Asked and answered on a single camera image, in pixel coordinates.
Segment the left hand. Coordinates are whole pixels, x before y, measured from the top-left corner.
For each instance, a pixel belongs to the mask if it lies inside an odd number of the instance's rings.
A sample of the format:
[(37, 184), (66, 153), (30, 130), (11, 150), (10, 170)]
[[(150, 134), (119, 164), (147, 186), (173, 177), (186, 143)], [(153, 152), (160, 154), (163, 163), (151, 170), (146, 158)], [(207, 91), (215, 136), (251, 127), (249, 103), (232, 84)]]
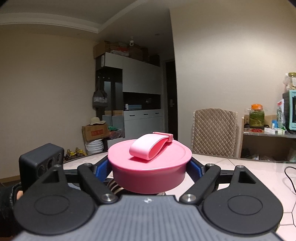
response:
[(14, 205), (22, 192), (21, 183), (1, 187), (1, 238), (13, 237), (20, 232), (20, 225), (14, 216)]

